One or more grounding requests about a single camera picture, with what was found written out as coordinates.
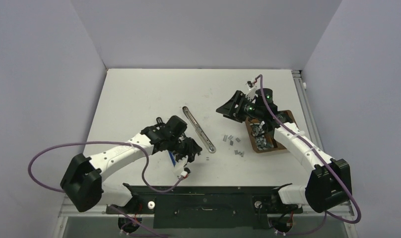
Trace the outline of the blue stapler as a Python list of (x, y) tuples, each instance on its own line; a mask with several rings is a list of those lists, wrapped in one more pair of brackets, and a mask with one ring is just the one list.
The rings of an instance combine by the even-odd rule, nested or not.
[(170, 159), (171, 159), (171, 162), (172, 162), (173, 166), (175, 166), (176, 165), (176, 160), (175, 160), (175, 157), (174, 157), (173, 153), (171, 151), (169, 151), (168, 154), (170, 156)]

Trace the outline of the silver black stapler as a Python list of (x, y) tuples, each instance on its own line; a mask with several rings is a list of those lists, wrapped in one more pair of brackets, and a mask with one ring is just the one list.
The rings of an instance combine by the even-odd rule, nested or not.
[(195, 129), (195, 132), (197, 133), (198, 137), (200, 138), (201, 142), (204, 144), (206, 147), (207, 151), (211, 154), (216, 152), (216, 147), (214, 144), (211, 142), (211, 140), (208, 138), (208, 136), (205, 134), (204, 130), (198, 123), (198, 121), (195, 119), (195, 117), (192, 115), (190, 112), (189, 108), (187, 106), (182, 107), (183, 114), (186, 116), (186, 118), (190, 121), (192, 126)]

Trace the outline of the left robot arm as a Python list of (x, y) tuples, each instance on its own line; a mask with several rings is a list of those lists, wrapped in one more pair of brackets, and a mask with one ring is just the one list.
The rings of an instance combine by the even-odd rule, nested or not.
[(141, 158), (162, 151), (171, 152), (177, 159), (174, 174), (179, 180), (189, 174), (187, 163), (200, 155), (202, 148), (185, 136), (188, 125), (178, 116), (167, 122), (147, 126), (128, 141), (99, 154), (74, 156), (60, 182), (60, 186), (78, 212), (86, 212), (96, 205), (118, 205), (125, 213), (137, 209), (138, 199), (124, 185), (105, 185), (105, 180), (123, 167)]

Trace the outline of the brown plastic divided tray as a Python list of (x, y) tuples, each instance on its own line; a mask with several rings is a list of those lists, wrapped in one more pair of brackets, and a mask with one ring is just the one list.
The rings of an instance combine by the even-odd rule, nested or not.
[(260, 128), (260, 121), (257, 119), (246, 119), (245, 125), (252, 145), (256, 153), (266, 153), (273, 151), (286, 150), (286, 148), (277, 142), (269, 133)]

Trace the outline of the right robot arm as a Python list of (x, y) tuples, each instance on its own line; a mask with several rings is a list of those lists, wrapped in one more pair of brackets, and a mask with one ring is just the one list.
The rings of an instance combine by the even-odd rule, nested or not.
[(278, 110), (273, 103), (271, 89), (258, 89), (252, 98), (237, 90), (216, 112), (237, 122), (258, 120), (264, 131), (309, 172), (306, 185), (287, 185), (271, 197), (270, 205), (274, 211), (283, 212), (290, 204), (296, 204), (308, 205), (321, 213), (350, 200), (352, 187), (348, 162), (334, 159), (305, 137), (288, 113)]

